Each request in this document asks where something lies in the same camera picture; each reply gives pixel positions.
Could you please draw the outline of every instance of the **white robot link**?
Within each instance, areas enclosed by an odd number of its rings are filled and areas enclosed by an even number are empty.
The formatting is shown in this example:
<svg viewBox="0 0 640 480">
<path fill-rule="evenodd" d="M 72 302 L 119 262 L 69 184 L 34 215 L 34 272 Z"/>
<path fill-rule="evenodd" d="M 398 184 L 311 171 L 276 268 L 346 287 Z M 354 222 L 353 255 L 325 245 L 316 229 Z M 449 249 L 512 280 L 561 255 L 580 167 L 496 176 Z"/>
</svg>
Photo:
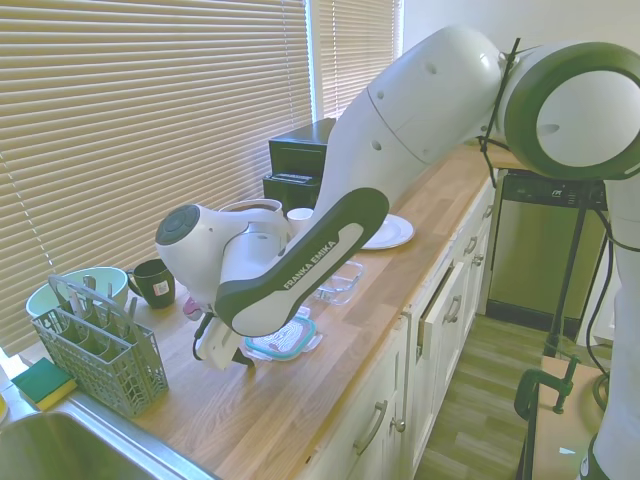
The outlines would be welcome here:
<svg viewBox="0 0 640 480">
<path fill-rule="evenodd" d="M 506 63 L 485 36 L 463 27 L 440 30 L 396 60 L 334 126 L 311 222 L 284 248 L 275 213 L 170 213 L 158 252 L 215 314 L 198 352 L 224 367 L 242 336 L 280 329 L 376 232 L 412 181 L 482 135 L 492 117 L 532 170 L 605 180 L 614 237 L 640 245 L 640 57 L 612 44 L 565 43 L 520 52 L 505 76 Z M 640 472 L 640 255 L 619 247 L 616 255 L 622 288 L 609 404 L 581 478 Z"/>
</svg>

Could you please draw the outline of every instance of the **plate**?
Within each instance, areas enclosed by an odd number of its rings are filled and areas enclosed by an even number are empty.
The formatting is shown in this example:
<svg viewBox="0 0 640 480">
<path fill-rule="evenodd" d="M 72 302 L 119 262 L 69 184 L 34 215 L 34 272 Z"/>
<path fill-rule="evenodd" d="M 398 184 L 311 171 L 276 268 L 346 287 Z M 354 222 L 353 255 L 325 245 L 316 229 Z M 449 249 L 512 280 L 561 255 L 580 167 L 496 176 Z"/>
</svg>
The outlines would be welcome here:
<svg viewBox="0 0 640 480">
<path fill-rule="evenodd" d="M 363 250 L 383 250 L 407 243 L 413 238 L 413 226 L 402 217 L 387 215 L 382 226 L 362 247 Z"/>
</svg>

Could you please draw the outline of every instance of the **green clamp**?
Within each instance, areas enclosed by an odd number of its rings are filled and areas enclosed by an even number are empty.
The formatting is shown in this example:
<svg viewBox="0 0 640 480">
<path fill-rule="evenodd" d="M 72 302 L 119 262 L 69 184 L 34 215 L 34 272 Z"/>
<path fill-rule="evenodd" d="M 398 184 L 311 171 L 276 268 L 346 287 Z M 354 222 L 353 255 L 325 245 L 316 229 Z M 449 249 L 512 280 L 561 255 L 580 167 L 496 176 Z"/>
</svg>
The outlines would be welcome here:
<svg viewBox="0 0 640 480">
<path fill-rule="evenodd" d="M 520 383 L 518 384 L 516 399 L 513 402 L 513 407 L 515 408 L 516 413 L 520 415 L 523 420 L 529 420 L 533 392 L 537 385 L 542 384 L 553 388 L 558 392 L 558 400 L 553 407 L 553 411 L 557 414 L 561 414 L 564 411 L 564 401 L 573 389 L 573 374 L 575 373 L 576 366 L 579 362 L 580 360 L 576 355 L 571 356 L 564 378 L 554 377 L 550 373 L 544 372 L 538 368 L 531 368 L 524 372 L 520 379 Z"/>
</svg>

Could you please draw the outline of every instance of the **wall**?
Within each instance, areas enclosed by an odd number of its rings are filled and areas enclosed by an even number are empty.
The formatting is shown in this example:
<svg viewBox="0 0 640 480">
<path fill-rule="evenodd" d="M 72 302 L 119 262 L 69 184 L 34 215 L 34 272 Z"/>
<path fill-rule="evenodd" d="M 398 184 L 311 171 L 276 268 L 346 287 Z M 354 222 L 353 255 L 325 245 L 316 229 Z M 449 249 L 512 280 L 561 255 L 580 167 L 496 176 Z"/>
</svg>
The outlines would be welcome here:
<svg viewBox="0 0 640 480">
<path fill-rule="evenodd" d="M 503 51 L 560 40 L 618 43 L 640 53 L 639 0 L 404 0 L 404 51 L 436 30 L 465 24 Z"/>
</svg>

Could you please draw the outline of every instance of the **black mug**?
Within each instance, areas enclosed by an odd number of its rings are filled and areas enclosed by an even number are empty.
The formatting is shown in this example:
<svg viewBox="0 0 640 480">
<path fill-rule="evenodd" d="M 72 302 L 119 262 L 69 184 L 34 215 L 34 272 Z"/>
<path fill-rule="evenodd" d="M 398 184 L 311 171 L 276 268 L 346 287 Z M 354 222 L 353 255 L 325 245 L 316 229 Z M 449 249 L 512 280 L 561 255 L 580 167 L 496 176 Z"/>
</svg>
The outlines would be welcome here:
<svg viewBox="0 0 640 480">
<path fill-rule="evenodd" d="M 151 308 L 165 308 L 176 296 L 176 281 L 159 258 L 141 263 L 127 271 L 129 288 L 143 297 Z"/>
</svg>

